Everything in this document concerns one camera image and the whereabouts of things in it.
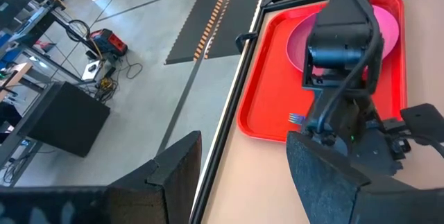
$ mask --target computer monitor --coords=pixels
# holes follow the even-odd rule
[[[6,28],[30,0],[0,0],[0,30]]]

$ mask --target black metal frame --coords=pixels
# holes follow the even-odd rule
[[[216,143],[212,152],[207,171],[203,176],[202,185],[198,189],[198,196],[194,204],[193,212],[191,213],[190,223],[201,223],[205,208],[207,206],[208,198],[210,197],[212,185],[217,174],[219,163],[222,158],[225,143],[227,141],[232,121],[236,114],[236,109],[239,104],[241,93],[244,89],[244,84],[247,78],[248,70],[250,68],[253,53],[257,44],[257,36],[261,31],[262,24],[264,23],[264,16],[266,13],[274,12],[277,10],[284,10],[287,8],[293,8],[296,6],[303,6],[310,3],[316,3],[326,0],[261,0],[259,13],[255,21],[253,31],[240,35],[236,39],[236,45],[239,50],[243,50],[243,41],[249,40],[249,43],[245,50],[245,56],[241,63],[239,75],[236,77],[236,82],[233,87],[233,91],[230,95],[228,107],[225,116],[222,119],[221,128],[217,133]]]

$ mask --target concrete floor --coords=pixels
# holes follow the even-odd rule
[[[128,60],[144,68],[133,80],[120,73],[119,90],[107,103],[111,115],[86,158],[62,150],[37,154],[17,186],[109,184],[155,156],[195,65],[163,62],[196,0],[150,1],[67,0],[72,18],[82,19],[92,30],[112,29],[128,44]],[[57,62],[73,73],[83,72],[87,59],[82,45],[56,25],[46,38],[58,43],[51,51]],[[238,55],[202,61],[167,146],[191,130],[201,130],[205,162],[238,61]],[[43,70],[69,80],[59,71]],[[46,150],[53,147],[44,145],[42,151]]]

